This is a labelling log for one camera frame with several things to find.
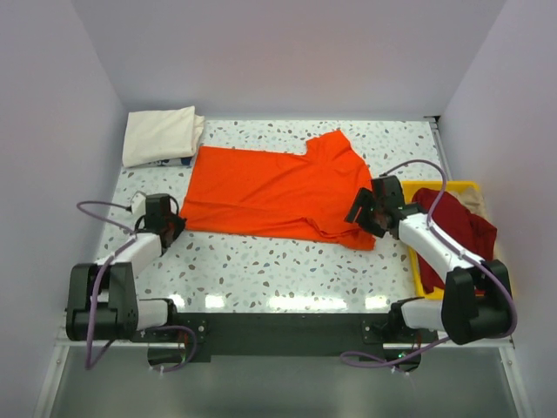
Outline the orange t shirt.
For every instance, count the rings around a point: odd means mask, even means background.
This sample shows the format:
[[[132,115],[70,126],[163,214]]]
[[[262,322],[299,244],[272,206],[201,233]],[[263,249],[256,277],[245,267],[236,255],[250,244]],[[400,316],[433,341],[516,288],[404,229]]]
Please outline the orange t shirt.
[[[371,251],[375,238],[345,220],[371,184],[365,160],[341,131],[305,145],[303,154],[202,146],[180,210],[186,228]]]

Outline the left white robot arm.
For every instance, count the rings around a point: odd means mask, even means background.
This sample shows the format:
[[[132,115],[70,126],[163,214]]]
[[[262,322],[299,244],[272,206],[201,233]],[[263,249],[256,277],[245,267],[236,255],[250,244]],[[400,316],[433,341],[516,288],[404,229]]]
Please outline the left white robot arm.
[[[130,340],[150,329],[161,341],[174,340],[180,320],[166,298],[141,300],[135,280],[161,258],[185,229],[178,202],[171,195],[147,195],[130,237],[115,252],[75,265],[65,309],[69,340]]]

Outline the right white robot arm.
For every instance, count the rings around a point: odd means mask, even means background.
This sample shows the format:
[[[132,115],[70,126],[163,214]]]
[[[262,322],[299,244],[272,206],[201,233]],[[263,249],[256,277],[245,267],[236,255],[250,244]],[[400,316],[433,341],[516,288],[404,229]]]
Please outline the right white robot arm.
[[[442,279],[442,300],[424,297],[391,305],[384,334],[409,341],[419,330],[441,331],[458,345],[510,335],[517,326],[507,267],[467,250],[433,219],[444,189],[429,209],[407,203],[399,179],[383,175],[357,192],[346,222],[377,238],[391,234],[412,248]]]

